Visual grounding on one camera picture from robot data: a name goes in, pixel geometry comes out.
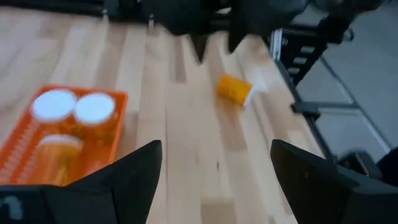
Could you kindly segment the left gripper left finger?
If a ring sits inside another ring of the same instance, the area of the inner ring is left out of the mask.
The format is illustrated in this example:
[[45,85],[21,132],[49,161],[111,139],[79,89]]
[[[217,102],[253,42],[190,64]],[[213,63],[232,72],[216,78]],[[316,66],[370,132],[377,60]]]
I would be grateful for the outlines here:
[[110,190],[119,224],[146,224],[161,165],[162,142],[153,140],[70,187]]

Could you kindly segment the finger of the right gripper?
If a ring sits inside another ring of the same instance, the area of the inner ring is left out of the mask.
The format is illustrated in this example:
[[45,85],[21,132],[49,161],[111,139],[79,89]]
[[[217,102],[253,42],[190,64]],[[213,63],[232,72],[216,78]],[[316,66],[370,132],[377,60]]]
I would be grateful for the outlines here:
[[228,50],[229,53],[233,53],[241,41],[248,35],[247,30],[243,29],[231,29],[228,35]]
[[203,57],[206,50],[206,45],[208,43],[208,34],[189,34],[188,35],[195,51],[195,54],[198,59],[198,63],[203,63]]

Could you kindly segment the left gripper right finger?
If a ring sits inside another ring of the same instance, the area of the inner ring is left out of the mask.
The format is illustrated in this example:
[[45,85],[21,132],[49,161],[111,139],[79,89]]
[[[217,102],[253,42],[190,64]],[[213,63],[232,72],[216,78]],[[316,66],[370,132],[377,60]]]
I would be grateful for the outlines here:
[[271,161],[298,224],[343,223],[356,181],[326,159],[281,139],[272,141]]

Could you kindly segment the orange plastic basket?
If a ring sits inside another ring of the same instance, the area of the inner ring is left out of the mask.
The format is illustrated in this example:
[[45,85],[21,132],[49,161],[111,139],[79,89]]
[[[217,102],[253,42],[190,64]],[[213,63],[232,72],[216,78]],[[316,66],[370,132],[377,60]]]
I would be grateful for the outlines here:
[[74,136],[83,143],[81,154],[72,172],[73,180],[70,183],[90,175],[114,162],[123,128],[128,95],[123,91],[103,91],[94,88],[78,88],[75,86],[45,85],[29,102],[14,130],[0,149],[0,185],[30,185],[29,177],[33,170],[37,155],[36,147],[40,140],[47,135],[44,135],[43,131],[40,129],[40,124],[31,116],[29,108],[39,95],[54,89],[67,89],[72,91],[76,95],[77,101],[81,97],[95,92],[108,94],[116,100],[118,122],[114,138],[110,144],[98,146],[88,138],[81,136],[80,129],[74,117],[75,123],[70,126],[68,132],[60,133]]

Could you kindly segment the black aluminium table frame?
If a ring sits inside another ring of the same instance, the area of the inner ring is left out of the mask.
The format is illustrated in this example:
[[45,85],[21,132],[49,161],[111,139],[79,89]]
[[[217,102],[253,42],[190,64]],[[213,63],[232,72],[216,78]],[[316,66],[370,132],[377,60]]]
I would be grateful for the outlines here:
[[123,91],[128,95],[115,159],[150,137],[162,138],[166,76],[210,80],[232,72],[226,35],[209,39],[199,65],[192,42],[163,29],[150,35],[136,22],[104,13],[103,0],[0,0],[0,149],[35,94],[45,85]]

